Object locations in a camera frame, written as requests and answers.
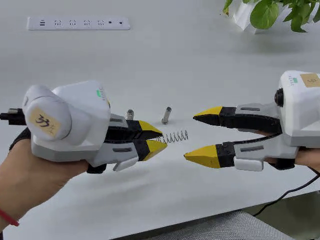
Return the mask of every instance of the electrical outlet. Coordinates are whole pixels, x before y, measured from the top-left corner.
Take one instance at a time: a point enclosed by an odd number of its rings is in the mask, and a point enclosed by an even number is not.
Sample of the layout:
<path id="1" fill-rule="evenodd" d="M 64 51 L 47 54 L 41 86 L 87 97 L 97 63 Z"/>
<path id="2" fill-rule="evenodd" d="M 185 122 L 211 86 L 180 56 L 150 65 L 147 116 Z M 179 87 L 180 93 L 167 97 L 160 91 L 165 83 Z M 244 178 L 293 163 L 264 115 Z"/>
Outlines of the electrical outlet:
<path id="1" fill-rule="evenodd" d="M 30 16 L 28 30 L 130 30 L 122 16 Z"/>

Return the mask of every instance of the human hand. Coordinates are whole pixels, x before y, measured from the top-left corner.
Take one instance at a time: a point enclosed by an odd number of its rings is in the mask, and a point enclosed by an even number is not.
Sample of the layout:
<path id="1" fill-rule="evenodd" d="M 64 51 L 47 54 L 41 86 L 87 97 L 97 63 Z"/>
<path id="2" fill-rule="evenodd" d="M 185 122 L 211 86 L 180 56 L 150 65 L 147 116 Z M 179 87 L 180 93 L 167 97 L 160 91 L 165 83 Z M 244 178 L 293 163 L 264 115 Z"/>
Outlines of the human hand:
<path id="1" fill-rule="evenodd" d="M 52 162 L 36 157 L 31 140 L 20 140 L 0 165 L 0 209 L 18 220 L 53 197 L 88 166 L 85 160 Z"/>
<path id="2" fill-rule="evenodd" d="M 261 134 L 264 136 L 270 135 L 269 133 L 260 131 L 257 132 L 257 134 Z M 276 159 L 274 158 L 267 158 L 265 159 L 265 161 L 270 164 L 276 163 Z M 310 167 L 320 173 L 320 148 L 300 147 L 295 157 L 294 164 Z"/>

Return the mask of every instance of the black knob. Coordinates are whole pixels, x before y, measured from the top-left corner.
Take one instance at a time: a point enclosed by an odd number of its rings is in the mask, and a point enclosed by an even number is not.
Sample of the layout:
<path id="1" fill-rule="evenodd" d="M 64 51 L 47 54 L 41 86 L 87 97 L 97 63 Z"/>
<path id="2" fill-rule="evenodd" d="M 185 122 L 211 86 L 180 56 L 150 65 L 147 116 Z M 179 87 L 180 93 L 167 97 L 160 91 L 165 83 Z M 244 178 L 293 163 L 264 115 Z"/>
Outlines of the black knob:
<path id="1" fill-rule="evenodd" d="M 284 106 L 284 90 L 282 88 L 278 89 L 274 95 L 274 101 L 279 107 Z"/>

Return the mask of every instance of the green plant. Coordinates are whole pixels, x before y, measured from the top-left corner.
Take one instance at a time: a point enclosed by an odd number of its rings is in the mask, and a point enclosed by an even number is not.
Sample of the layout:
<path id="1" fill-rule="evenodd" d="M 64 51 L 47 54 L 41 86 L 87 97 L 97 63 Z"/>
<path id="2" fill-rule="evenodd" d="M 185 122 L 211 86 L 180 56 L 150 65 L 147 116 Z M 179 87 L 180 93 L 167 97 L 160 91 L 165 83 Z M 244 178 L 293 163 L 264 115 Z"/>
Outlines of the green plant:
<path id="1" fill-rule="evenodd" d="M 229 15 L 229 6 L 233 0 L 226 0 L 223 12 Z M 242 0 L 244 4 L 256 3 L 250 14 L 250 23 L 256 29 L 269 29 L 275 23 L 279 16 L 279 5 L 288 6 L 290 13 L 283 20 L 291 21 L 291 30 L 298 33 L 306 33 L 302 26 L 310 18 L 310 14 L 320 0 Z M 316 23 L 320 20 L 320 6 L 318 7 L 313 21 Z"/>

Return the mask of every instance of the metal bolt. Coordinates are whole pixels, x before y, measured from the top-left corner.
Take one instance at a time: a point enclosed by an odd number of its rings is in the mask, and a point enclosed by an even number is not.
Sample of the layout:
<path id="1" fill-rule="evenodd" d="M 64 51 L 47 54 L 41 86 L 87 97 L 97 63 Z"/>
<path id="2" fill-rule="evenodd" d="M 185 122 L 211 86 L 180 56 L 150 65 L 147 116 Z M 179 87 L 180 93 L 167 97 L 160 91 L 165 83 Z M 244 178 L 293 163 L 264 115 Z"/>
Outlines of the metal bolt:
<path id="1" fill-rule="evenodd" d="M 133 120 L 135 116 L 135 113 L 132 109 L 129 109 L 128 111 L 126 111 L 124 118 L 126 120 Z"/>
<path id="2" fill-rule="evenodd" d="M 166 110 L 165 110 L 165 112 L 164 112 L 164 116 L 163 116 L 163 118 L 162 118 L 162 120 L 161 120 L 162 124 L 164 124 L 164 125 L 168 124 L 168 120 L 169 120 L 169 115 L 170 115 L 170 113 L 171 113 L 171 107 L 168 106 L 168 107 L 166 108 Z"/>

